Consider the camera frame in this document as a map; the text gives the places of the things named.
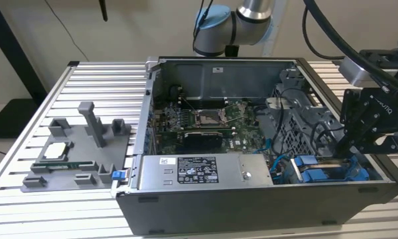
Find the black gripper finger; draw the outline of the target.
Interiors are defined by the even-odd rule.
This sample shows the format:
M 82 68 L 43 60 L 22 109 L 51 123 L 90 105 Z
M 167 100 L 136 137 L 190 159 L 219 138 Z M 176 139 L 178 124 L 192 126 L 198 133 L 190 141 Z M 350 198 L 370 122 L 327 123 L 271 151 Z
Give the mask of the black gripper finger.
M 362 154 L 394 154 L 398 153 L 398 137 L 387 135 L 380 144 L 375 140 L 364 140 L 359 143 Z
M 378 89 L 347 89 L 343 94 L 339 122 L 343 124 L 343 137 L 336 143 L 332 157 L 347 158 L 351 147 L 359 149 L 379 113 L 371 103 L 370 95 Z

